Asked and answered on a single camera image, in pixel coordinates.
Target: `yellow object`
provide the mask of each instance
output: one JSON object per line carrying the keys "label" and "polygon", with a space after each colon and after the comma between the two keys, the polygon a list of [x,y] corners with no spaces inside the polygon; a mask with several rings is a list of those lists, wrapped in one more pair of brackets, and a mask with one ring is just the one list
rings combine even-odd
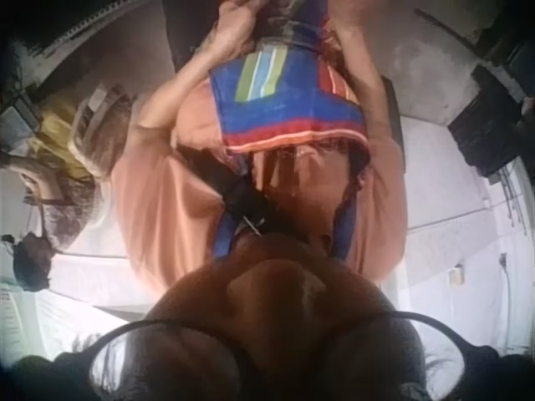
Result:
{"label": "yellow object", "polygon": [[39,105],[41,128],[28,144],[35,159],[61,170],[74,180],[83,180],[91,174],[74,158],[68,148],[76,114],[75,105],[65,91],[46,98]]}

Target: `hand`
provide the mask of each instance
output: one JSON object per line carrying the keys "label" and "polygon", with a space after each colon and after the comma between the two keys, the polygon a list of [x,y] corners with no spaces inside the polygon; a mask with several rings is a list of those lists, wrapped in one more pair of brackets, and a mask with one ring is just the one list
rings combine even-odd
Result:
{"label": "hand", "polygon": [[254,49],[251,39],[258,12],[268,0],[228,0],[219,7],[219,20],[203,46],[218,63]]}

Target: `hair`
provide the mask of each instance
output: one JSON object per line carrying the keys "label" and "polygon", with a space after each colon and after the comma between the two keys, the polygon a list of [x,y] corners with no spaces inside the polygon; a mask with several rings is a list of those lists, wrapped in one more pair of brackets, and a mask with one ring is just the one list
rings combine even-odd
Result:
{"label": "hair", "polygon": [[2,242],[13,249],[13,273],[18,285],[28,292],[39,292],[49,287],[47,273],[29,255],[22,242],[15,243],[13,236],[2,236]]}

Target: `glasses frame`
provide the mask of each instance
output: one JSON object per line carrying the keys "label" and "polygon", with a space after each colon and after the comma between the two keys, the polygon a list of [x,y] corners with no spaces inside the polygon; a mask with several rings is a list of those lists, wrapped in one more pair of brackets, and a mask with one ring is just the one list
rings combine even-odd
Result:
{"label": "glasses frame", "polygon": [[[337,328],[319,343],[319,345],[316,347],[316,351],[312,353],[311,361],[318,361],[318,355],[324,354],[324,352],[328,349],[329,344],[333,343],[336,338],[340,338],[348,332],[353,332],[360,326],[370,324],[371,322],[377,322],[382,319],[403,319],[424,323],[427,326],[431,326],[435,330],[443,333],[459,348],[465,364],[465,371],[462,374],[459,383],[453,388],[449,395],[443,398],[444,400],[461,399],[463,387],[467,382],[470,381],[470,377],[476,373],[477,369],[479,369],[479,367],[482,365],[499,359],[499,354],[494,348],[472,345],[453,329],[432,317],[414,312],[390,311],[378,313],[364,319],[359,319]],[[274,394],[270,391],[268,383],[263,379],[260,369],[253,362],[247,351],[237,341],[232,340],[220,332],[208,327],[203,327],[199,326],[198,324],[192,324],[190,322],[180,320],[143,320],[118,327],[114,331],[105,334],[89,348],[85,349],[81,353],[75,354],[76,358],[78,359],[79,368],[86,372],[86,378],[89,380],[90,369],[94,360],[97,358],[100,351],[102,351],[108,344],[112,343],[116,338],[119,338],[128,332],[156,325],[194,330],[217,339],[223,345],[228,347],[229,351],[236,359],[237,368],[242,380],[242,392],[240,399],[273,399]],[[310,364],[312,370],[307,371],[305,376],[308,376],[311,372],[313,372],[315,365],[316,363],[314,362]],[[315,393],[317,397],[314,397],[314,399],[325,400],[323,396],[319,396],[321,393],[321,391]]]}

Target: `person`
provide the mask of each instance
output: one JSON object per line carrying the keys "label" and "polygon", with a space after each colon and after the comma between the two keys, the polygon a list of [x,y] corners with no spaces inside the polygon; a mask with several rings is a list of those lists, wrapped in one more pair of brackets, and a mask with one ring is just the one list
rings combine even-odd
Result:
{"label": "person", "polygon": [[[463,355],[459,374],[439,375],[450,384],[445,393],[431,391],[429,343],[411,321],[442,332]],[[369,280],[277,233],[243,237],[228,256],[180,279],[145,320],[53,362],[26,357],[10,373],[30,400],[535,396],[530,358],[499,358],[429,317],[396,312]]]}
{"label": "person", "polygon": [[[103,90],[82,102],[78,113],[67,90],[45,99],[41,129],[29,140],[28,155],[0,153],[0,168],[20,174],[29,191],[25,201],[37,206],[41,217],[41,236],[29,232],[19,242],[11,235],[2,237],[13,254],[14,276],[26,291],[49,287],[53,257],[73,245],[99,207],[99,185],[109,175],[106,166],[119,156],[97,151],[100,144],[125,142],[130,115],[121,110],[130,101],[119,87]],[[100,102],[92,102],[90,109],[89,101],[97,97]]]}
{"label": "person", "polygon": [[208,151],[354,274],[380,282],[400,262],[403,155],[364,3],[164,2],[178,73],[141,109],[111,178],[131,265],[156,295],[251,228],[180,149]]}

